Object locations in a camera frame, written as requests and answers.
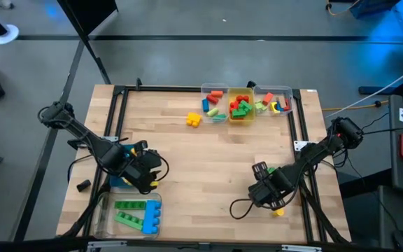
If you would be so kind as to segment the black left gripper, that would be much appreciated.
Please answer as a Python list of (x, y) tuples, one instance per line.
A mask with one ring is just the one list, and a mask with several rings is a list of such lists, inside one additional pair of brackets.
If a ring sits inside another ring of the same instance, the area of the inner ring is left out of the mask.
[(146, 150), (148, 142), (140, 140), (136, 142), (130, 151), (131, 160), (122, 163), (119, 177), (131, 183), (141, 194), (146, 195), (159, 185), (157, 180), (158, 171), (153, 171), (162, 165), (160, 154), (156, 150)]

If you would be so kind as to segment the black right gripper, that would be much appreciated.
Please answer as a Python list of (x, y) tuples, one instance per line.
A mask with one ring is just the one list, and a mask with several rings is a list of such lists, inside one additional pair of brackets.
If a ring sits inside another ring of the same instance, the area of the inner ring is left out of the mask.
[(285, 196), (293, 192), (293, 184), (281, 169), (269, 173), (266, 162), (252, 167), (256, 183), (248, 187), (248, 197), (256, 207), (270, 208), (272, 211), (285, 206)]

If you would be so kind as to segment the yellow stud block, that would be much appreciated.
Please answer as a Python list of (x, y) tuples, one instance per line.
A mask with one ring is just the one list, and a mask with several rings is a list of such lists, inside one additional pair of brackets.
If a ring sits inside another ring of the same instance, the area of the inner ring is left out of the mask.
[(186, 125), (197, 128), (202, 121), (202, 116), (197, 113), (188, 113)]

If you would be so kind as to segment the blue plastic bin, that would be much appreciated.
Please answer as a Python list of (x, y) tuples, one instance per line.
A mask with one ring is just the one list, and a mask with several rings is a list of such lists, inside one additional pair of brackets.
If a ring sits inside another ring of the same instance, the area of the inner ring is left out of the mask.
[[(131, 160), (130, 151), (134, 148), (133, 145), (123, 145), (125, 158), (127, 160)], [(110, 175), (109, 176), (109, 184), (112, 188), (133, 188), (131, 183), (128, 183), (123, 178), (118, 176)]]

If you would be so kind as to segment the black cylinder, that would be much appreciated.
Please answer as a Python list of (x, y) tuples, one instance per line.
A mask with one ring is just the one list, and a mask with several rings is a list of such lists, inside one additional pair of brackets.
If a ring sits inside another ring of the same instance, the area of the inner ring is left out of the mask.
[(88, 180), (88, 179), (86, 179), (86, 180), (84, 180), (83, 182), (79, 183), (79, 184), (76, 186), (76, 189), (77, 189), (77, 191), (78, 191), (79, 193), (81, 193), (82, 191), (84, 191), (84, 190), (86, 190), (87, 188), (89, 188), (91, 185), (92, 185), (92, 184), (91, 184), (91, 181)]

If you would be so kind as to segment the large clear plastic bin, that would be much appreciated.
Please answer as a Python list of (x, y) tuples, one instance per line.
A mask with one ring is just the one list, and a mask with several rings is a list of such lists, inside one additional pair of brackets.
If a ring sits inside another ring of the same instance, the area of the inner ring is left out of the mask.
[(135, 230), (127, 225), (116, 222), (115, 215), (118, 212), (125, 212), (143, 220), (145, 210), (119, 210), (114, 208), (116, 201), (148, 201), (156, 200), (162, 202), (161, 195), (149, 193), (147, 195), (132, 192), (110, 192), (99, 197), (100, 201), (94, 210), (92, 234), (98, 239), (145, 239), (153, 240), (160, 234), (144, 234), (140, 230)]

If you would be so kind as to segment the small clear plastic bin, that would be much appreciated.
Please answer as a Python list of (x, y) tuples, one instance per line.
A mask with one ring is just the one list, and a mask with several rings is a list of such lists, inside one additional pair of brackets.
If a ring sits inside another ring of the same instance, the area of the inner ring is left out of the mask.
[(212, 90), (222, 90), (223, 91), (223, 96), (222, 97), (217, 97), (219, 98), (219, 102), (217, 104), (212, 104), (209, 102), (209, 110), (213, 108), (218, 108), (219, 112), (218, 114), (225, 113), (227, 116), (227, 119), (229, 118), (229, 109), (227, 108), (227, 95), (229, 91), (228, 85), (224, 83), (204, 83), (201, 85), (201, 112), (202, 112), (202, 120), (204, 123), (215, 123), (215, 124), (220, 124), (220, 123), (225, 123), (225, 122), (213, 122), (213, 117), (208, 117), (205, 112), (203, 112), (202, 109), (202, 100), (206, 99), (207, 95), (211, 94)]
[[(257, 110), (257, 114), (259, 116), (287, 116), (292, 111), (292, 89), (288, 86), (265, 86), (265, 85), (257, 85), (254, 89), (254, 97), (255, 102), (262, 102), (262, 99), (266, 95), (266, 93), (270, 92), (274, 96), (271, 102), (266, 106), (267, 109), (263, 112), (259, 112)], [(286, 99), (290, 101), (290, 110), (289, 111), (280, 111), (278, 114), (274, 114), (271, 110), (271, 103), (278, 102), (278, 96), (284, 96)]]

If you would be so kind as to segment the yellow translucent plastic bin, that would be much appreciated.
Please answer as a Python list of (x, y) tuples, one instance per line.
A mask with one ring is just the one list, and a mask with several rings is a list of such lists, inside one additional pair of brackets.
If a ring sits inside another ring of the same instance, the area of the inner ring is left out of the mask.
[(251, 125), (256, 117), (255, 112), (255, 99), (254, 99), (254, 92), (252, 88), (249, 87), (231, 87), (228, 92), (228, 102), (227, 108), (230, 107), (231, 102), (236, 101), (237, 96), (248, 96), (248, 103), (251, 105), (251, 111), (245, 116), (243, 119), (236, 119), (232, 117), (232, 114), (229, 114), (229, 123), (235, 125)]

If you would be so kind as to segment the black side cart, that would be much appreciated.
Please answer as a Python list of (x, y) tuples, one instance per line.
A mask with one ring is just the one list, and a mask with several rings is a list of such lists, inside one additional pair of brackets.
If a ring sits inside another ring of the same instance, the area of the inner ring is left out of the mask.
[(400, 154), (400, 135), (403, 134), (403, 122), (400, 110), (403, 109), (403, 97), (389, 97), (391, 179), (390, 185), (380, 185), (378, 193), (384, 206), (379, 208), (379, 246), (392, 249), (393, 232), (403, 230), (403, 157)]

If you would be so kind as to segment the black stand foot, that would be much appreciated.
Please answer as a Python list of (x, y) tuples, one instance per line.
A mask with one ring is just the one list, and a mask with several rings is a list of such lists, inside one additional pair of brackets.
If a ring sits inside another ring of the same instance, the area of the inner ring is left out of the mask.
[(385, 90), (382, 90), (382, 87), (376, 86), (360, 86), (358, 88), (358, 93), (360, 95), (372, 95), (378, 91), (380, 91), (379, 95), (403, 95), (403, 80), (399, 85), (388, 87)]

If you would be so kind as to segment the black partition panel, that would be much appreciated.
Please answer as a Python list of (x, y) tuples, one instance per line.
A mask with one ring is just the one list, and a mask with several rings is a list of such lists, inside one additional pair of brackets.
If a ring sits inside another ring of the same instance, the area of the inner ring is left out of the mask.
[(118, 12), (115, 0), (57, 0), (57, 3), (95, 61), (105, 84), (111, 84), (101, 58), (90, 45), (90, 34), (111, 14)]

